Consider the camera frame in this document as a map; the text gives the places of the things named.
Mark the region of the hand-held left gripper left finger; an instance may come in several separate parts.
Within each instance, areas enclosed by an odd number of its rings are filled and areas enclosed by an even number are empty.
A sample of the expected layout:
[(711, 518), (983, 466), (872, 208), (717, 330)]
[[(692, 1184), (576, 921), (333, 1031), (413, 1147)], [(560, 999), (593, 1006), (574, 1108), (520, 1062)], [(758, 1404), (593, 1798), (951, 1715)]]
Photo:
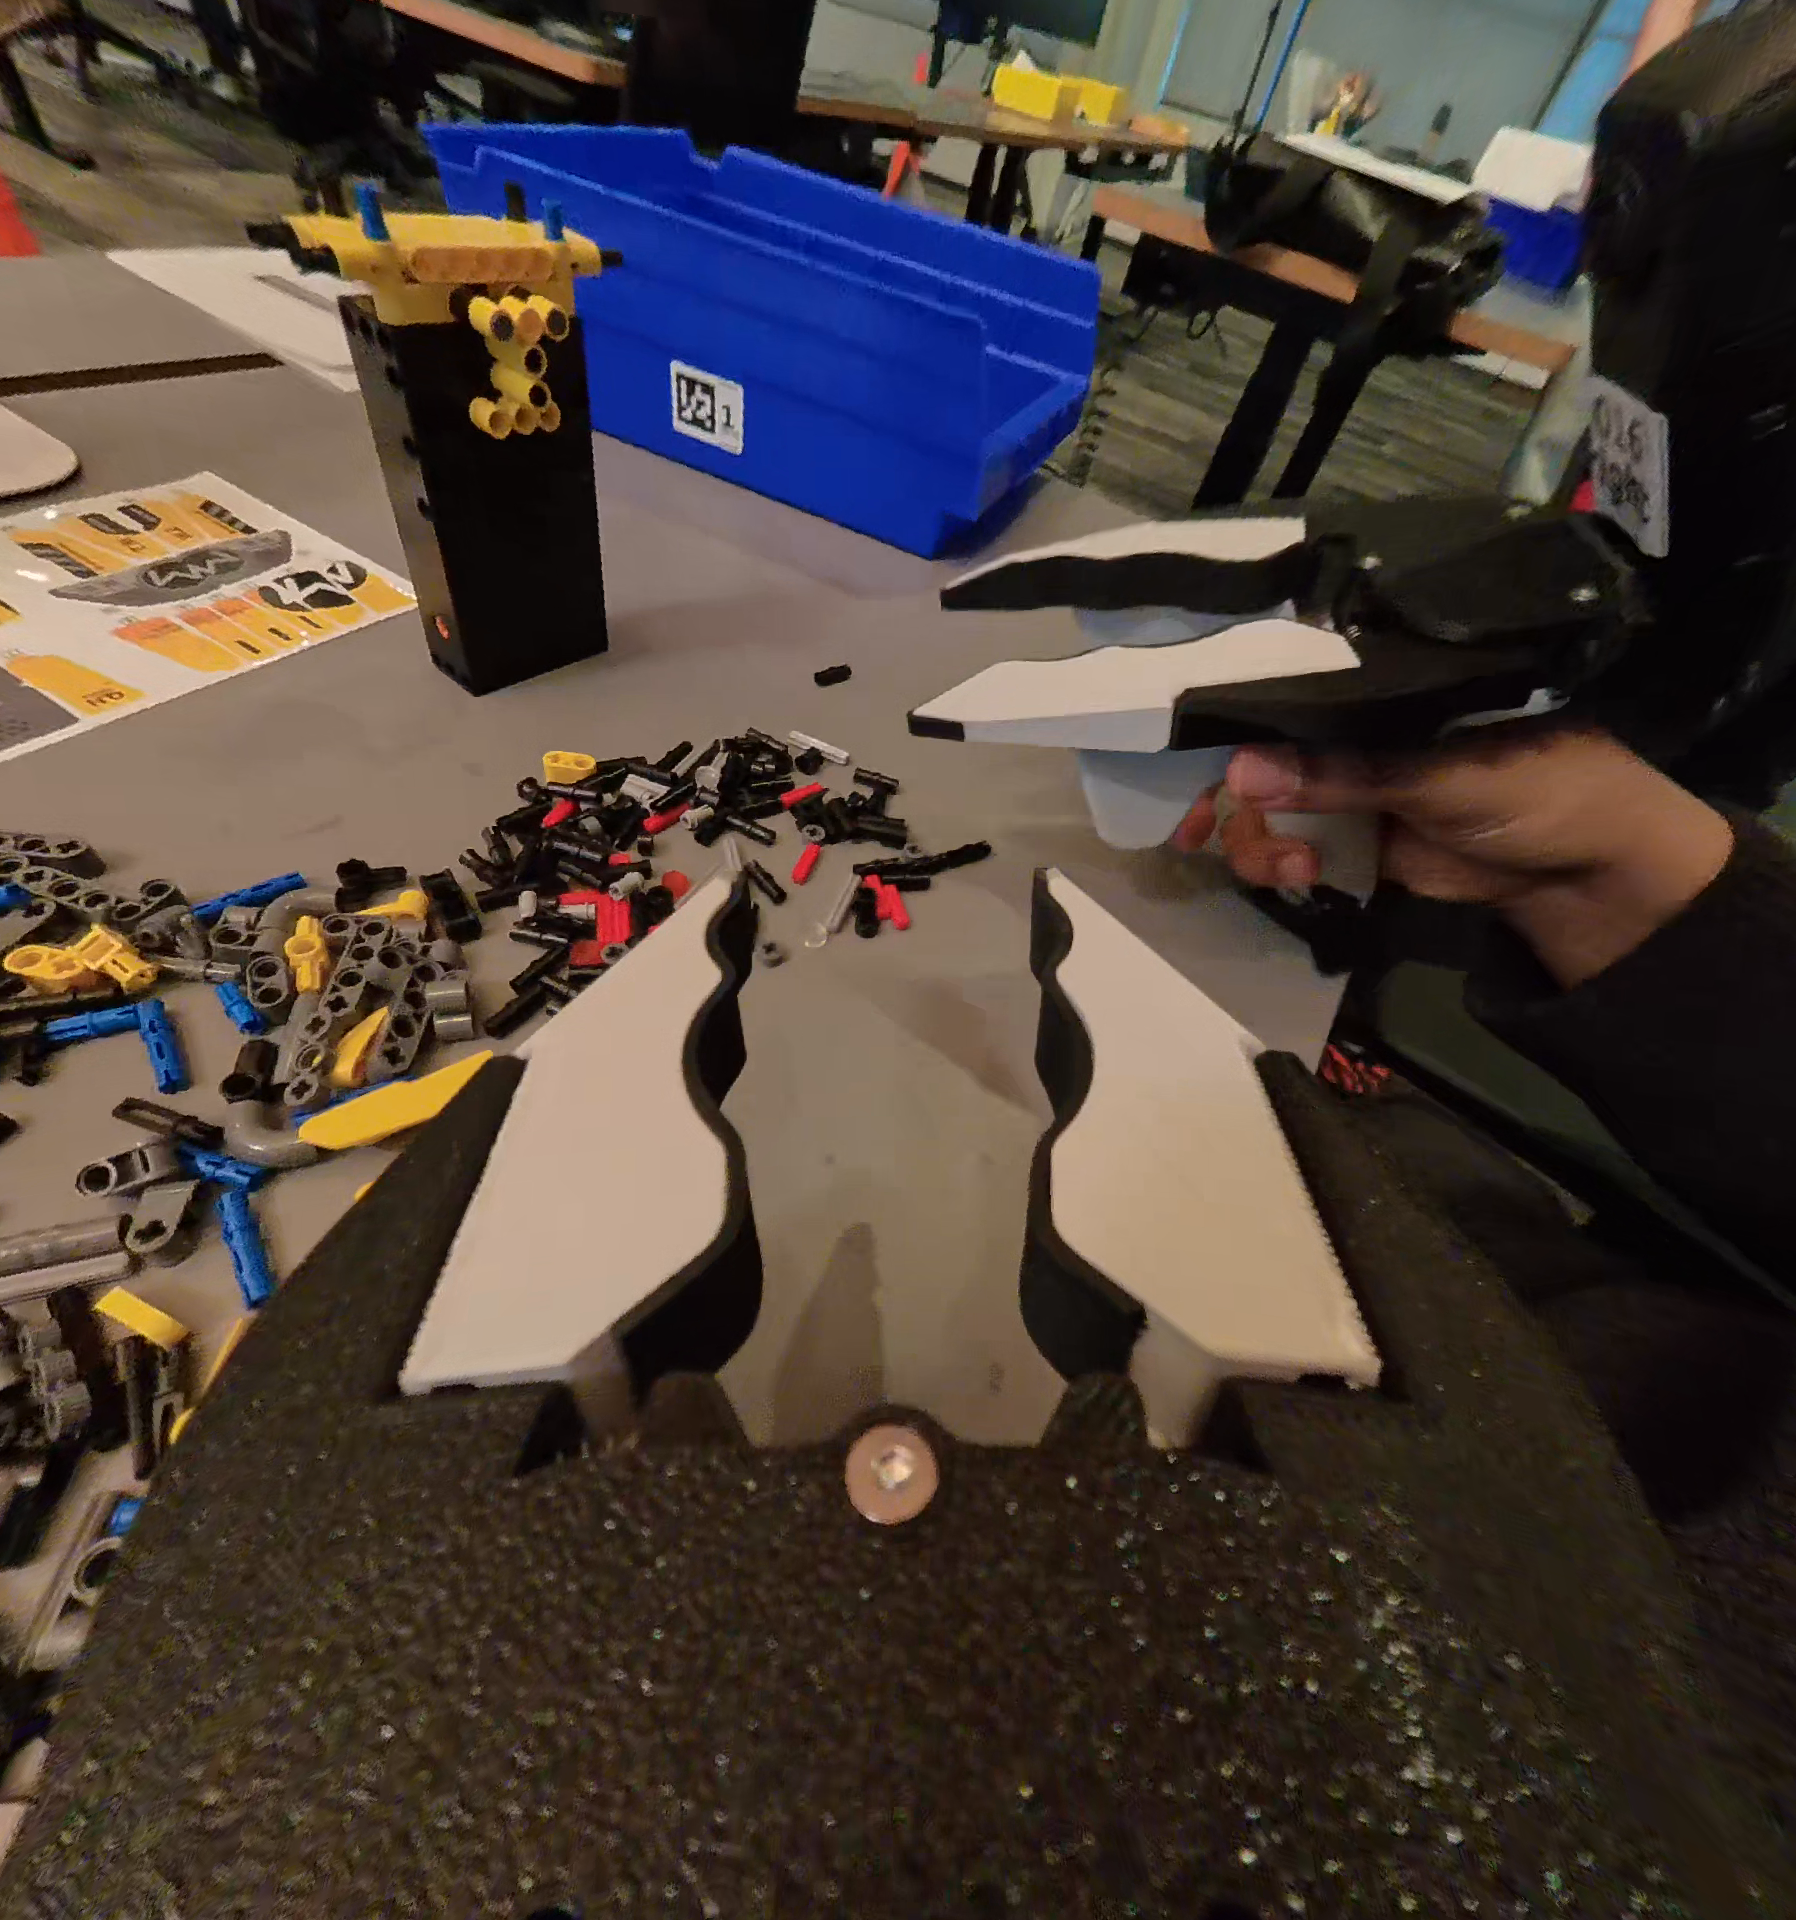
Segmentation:
[(517, 1051), (401, 1394), (560, 1384), (615, 1428), (742, 1353), (764, 1261), (726, 1100), (756, 939), (747, 879), (717, 871)]

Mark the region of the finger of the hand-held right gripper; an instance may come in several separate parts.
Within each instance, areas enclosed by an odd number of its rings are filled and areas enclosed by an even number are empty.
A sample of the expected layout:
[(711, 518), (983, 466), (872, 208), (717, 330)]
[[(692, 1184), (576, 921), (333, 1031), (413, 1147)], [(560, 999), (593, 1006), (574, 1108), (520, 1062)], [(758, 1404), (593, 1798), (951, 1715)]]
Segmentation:
[(1326, 564), (1304, 517), (1150, 520), (995, 556), (943, 584), (940, 607), (1254, 614), (1304, 607)]
[(1354, 670), (1354, 647), (1308, 622), (1260, 617), (1172, 643), (1098, 644), (994, 662), (907, 713), (917, 739), (1158, 754), (1173, 709), (1203, 689)]

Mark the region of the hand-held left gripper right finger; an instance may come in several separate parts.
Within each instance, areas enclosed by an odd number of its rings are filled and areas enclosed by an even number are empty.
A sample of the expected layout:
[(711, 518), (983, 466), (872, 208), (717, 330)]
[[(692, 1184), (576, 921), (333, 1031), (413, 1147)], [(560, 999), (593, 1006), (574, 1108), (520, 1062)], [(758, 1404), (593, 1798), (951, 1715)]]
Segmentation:
[(1066, 1383), (1125, 1378), (1154, 1445), (1234, 1383), (1367, 1394), (1381, 1357), (1239, 1021), (1058, 868), (1029, 890), (1034, 1070), (1018, 1309)]

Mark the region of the person's right forearm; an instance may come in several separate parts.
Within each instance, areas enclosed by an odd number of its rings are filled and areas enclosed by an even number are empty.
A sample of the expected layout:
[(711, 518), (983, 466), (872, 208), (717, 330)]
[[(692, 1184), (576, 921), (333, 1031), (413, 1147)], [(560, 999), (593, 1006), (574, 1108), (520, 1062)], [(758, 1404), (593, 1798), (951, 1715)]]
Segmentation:
[(1388, 940), (1460, 972), (1470, 1019), (1796, 1297), (1796, 849), (1742, 808), (1723, 819), (1719, 875), (1574, 986), (1480, 904), (1391, 889)]

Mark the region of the person's right hand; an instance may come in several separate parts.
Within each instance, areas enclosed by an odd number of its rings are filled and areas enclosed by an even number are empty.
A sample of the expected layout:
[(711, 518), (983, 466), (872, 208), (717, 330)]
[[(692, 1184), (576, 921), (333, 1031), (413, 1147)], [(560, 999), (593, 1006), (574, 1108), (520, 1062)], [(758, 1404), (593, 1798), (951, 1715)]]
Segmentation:
[(1379, 871), (1424, 901), (1487, 906), (1561, 990), (1614, 969), (1725, 871), (1725, 814), (1605, 733), (1543, 724), (1418, 753), (1239, 747), (1169, 835), (1245, 887), (1300, 892), (1319, 855), (1271, 821), (1379, 827)]

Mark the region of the wooden side table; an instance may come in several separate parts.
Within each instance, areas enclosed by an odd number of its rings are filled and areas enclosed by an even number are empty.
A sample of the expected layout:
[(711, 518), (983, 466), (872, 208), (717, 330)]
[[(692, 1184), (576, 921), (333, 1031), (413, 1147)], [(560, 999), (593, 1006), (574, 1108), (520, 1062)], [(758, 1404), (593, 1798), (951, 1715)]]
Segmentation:
[(1492, 493), (1574, 359), (1568, 309), (1497, 292), (1428, 353), (1376, 338), (1364, 373), (1329, 377), (1358, 276), (1284, 248), (1216, 252), (1166, 186), (1099, 186), (1082, 252), (1102, 276), (1099, 344), (1052, 468), (1134, 513)]

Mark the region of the pile of grey blue parts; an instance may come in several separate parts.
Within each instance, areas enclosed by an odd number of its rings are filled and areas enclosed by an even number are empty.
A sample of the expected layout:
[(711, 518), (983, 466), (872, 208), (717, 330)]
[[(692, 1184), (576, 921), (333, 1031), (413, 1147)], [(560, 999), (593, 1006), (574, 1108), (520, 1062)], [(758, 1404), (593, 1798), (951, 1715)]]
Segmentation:
[(276, 1297), (263, 1216), (479, 1019), (452, 872), (196, 901), (0, 831), (0, 1663), (62, 1672), (139, 1502)]

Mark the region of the pile of black red pins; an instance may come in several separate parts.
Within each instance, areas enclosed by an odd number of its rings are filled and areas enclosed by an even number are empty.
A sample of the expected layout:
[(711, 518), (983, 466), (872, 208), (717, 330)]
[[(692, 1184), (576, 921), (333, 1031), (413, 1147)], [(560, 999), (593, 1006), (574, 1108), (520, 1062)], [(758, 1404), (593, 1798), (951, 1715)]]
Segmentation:
[(525, 952), (465, 1034), (509, 1038), (569, 1006), (683, 916), (711, 868), (760, 914), (762, 964), (788, 939), (828, 948), (907, 932), (913, 898), (992, 860), (988, 839), (934, 845), (903, 780), (814, 733), (758, 727), (663, 754), (552, 751), (459, 858), (476, 914)]

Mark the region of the black bag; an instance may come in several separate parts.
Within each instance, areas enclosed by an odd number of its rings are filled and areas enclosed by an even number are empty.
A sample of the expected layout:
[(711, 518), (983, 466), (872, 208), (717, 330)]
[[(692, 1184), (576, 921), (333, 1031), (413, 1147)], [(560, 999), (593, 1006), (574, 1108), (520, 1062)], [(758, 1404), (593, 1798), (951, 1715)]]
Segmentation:
[(1476, 196), (1440, 201), (1266, 132), (1208, 153), (1202, 224), (1221, 256), (1302, 255), (1350, 274), (1359, 299), (1434, 321), (1481, 301), (1507, 264), (1507, 241)]

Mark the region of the blue plastic bin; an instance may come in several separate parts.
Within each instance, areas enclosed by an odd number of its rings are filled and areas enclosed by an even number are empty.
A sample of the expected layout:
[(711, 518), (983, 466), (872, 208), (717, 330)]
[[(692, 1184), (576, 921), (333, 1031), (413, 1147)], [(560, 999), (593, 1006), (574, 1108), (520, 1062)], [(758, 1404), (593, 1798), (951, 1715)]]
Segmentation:
[(994, 538), (1077, 428), (1098, 269), (743, 148), (422, 128), (447, 208), (617, 262), (574, 286), (593, 433), (924, 560)]

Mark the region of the yellow storage bin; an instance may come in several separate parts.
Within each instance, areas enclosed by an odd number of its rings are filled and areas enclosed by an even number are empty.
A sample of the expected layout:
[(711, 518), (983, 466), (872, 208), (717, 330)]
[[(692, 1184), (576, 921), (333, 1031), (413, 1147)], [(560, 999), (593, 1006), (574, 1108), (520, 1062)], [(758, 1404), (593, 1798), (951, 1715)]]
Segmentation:
[(1124, 87), (1019, 58), (992, 68), (988, 96), (1000, 110), (1058, 128), (1117, 128), (1130, 115)]

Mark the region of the black yellow brick model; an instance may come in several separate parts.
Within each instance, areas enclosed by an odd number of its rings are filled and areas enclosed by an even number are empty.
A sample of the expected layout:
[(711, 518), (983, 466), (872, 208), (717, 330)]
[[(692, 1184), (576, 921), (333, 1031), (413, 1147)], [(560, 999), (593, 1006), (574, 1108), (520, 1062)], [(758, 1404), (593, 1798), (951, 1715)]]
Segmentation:
[(255, 248), (331, 276), (432, 666), (474, 698), (607, 650), (584, 280), (621, 256), (530, 214), (384, 210), (329, 181)]

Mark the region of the yellow grey sticker sheet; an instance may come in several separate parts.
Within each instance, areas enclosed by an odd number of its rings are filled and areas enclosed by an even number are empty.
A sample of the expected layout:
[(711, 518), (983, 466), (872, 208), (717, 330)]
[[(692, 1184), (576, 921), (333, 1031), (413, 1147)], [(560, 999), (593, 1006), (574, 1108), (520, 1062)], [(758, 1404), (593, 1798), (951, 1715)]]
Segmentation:
[(0, 764), (415, 610), (398, 572), (212, 473), (0, 518)]

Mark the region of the white printed paper sheet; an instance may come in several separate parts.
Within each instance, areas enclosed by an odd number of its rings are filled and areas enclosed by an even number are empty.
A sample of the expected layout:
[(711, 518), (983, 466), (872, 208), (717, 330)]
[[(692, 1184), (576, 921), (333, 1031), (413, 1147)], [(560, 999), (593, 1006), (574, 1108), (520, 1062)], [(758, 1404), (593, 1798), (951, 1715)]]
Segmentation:
[(339, 301), (351, 283), (300, 273), (285, 252), (244, 248), (111, 251), (120, 271), (196, 309), (336, 392), (357, 394)]

